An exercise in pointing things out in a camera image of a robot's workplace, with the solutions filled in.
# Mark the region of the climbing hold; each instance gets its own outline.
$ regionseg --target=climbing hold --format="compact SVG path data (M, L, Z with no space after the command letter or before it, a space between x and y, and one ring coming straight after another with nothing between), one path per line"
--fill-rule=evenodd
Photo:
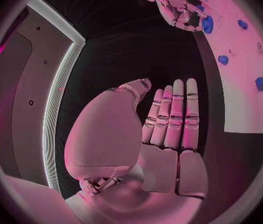
M259 91L263 91L263 77L258 77L258 78L255 80L255 83L256 83L257 89L258 89Z
M244 30L247 30L248 28L248 24L244 22L243 20L238 20L238 25Z
M222 63L223 65L227 65L229 62L228 56L219 56L218 61Z
M197 5L197 7L198 7L201 11L204 11L204 7L203 7L203 6Z
M210 34L214 29L214 21L211 16L202 19L202 27L205 33Z

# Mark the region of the white robotic hand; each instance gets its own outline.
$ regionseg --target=white robotic hand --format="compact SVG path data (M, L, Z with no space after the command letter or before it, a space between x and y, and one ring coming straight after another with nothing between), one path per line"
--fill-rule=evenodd
M203 29L201 26L194 27L188 24L193 13L196 13L199 18L206 18L207 15L187 0L148 1L156 2L161 15L169 25L192 32L201 31Z
M198 136L196 81L187 80L186 97L182 80L176 80L173 87L166 86L164 91L157 90L142 127L138 161L144 173L142 189L160 193L175 190L181 196L205 198L208 179L203 159L196 152Z
M128 82L102 92L79 114L64 159L67 171L83 189L100 192L136 165L142 126L136 106L150 88L149 79Z

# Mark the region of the robotic hand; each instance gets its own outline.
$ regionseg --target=robotic hand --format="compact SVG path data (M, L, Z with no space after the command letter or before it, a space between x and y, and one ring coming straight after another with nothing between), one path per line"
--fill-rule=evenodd
M194 27L188 25L193 13L197 13L199 18L207 18L207 15L200 10L198 7L190 4L187 0L148 0L155 1L158 9L166 20L166 22L171 26L176 26L180 29L187 31L202 31L201 26Z
M142 127L136 106L150 88L150 81L141 79L107 90L78 116L65 145L65 166L84 192L97 194L109 189L140 166L140 188L145 192L205 198L207 173L196 152L196 81L187 81L186 99L181 80L164 91L157 90Z

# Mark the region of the blue climbing hold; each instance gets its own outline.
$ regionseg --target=blue climbing hold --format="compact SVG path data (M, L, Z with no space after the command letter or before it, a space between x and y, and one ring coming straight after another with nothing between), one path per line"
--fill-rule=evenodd
M255 80L255 83L256 83L257 89L258 89L259 91L263 91L263 77L258 77L258 78Z
M198 7L201 11L204 11L204 7L203 7L203 6L197 5L197 7Z
M227 65L229 62L228 56L219 56L218 61L222 63L223 65Z
M210 34L214 29L214 21L211 16L202 19L202 27L205 33Z
M244 22L243 20L238 20L238 25L244 30L247 30L248 28L248 24Z

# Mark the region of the climbing wall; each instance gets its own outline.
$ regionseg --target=climbing wall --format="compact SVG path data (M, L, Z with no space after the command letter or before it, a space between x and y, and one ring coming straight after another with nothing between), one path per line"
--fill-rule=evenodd
M213 20L204 33L222 80L225 132L263 133L263 40L234 1L200 1Z

